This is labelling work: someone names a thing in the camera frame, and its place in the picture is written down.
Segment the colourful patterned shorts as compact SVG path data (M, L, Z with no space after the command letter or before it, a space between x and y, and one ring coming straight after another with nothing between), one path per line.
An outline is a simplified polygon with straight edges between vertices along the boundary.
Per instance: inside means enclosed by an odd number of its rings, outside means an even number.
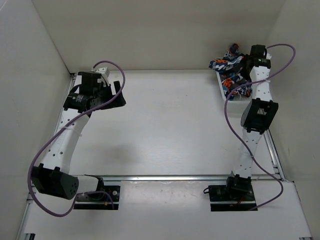
M245 55L239 52L239 45L233 43L222 58L215 58L209 63L209 68L216 71L220 77L223 95L228 95L238 86L250 82L244 73Z

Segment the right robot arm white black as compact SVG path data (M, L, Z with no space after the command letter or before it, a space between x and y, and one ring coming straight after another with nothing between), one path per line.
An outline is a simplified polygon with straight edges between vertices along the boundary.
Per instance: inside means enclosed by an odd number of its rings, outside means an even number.
M271 70L271 58L264 45L253 45L245 63L245 71L252 84L252 97L245 108L242 126L241 147L238 163L227 178L224 193L230 200L243 199L251 190L252 157L263 133L269 129L279 104L274 102L267 81Z

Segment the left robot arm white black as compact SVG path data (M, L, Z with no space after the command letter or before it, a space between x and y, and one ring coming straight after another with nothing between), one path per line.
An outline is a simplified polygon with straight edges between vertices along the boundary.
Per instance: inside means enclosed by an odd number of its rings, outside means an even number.
M71 161L81 133L92 114L99 110L123 107L125 81L108 81L108 71L81 71L76 75L62 106L60 123L54 136L39 150L28 170L29 188L44 195L72 200L82 188L93 199L100 200L105 188L95 176L70 174Z

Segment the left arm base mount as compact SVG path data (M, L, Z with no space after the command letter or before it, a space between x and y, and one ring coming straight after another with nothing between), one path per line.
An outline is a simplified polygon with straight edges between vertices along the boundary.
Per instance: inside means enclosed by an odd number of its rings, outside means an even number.
M98 180L97 193L82 193L76 197L74 210L108 210L119 209L121 186L115 183L107 183L101 176L90 175Z

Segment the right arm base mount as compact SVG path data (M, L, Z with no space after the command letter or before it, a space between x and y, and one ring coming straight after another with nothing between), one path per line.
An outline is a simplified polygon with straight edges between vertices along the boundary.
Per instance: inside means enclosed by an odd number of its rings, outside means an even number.
M258 210L250 177L229 176L225 185L208 185L203 193L209 195L211 212Z

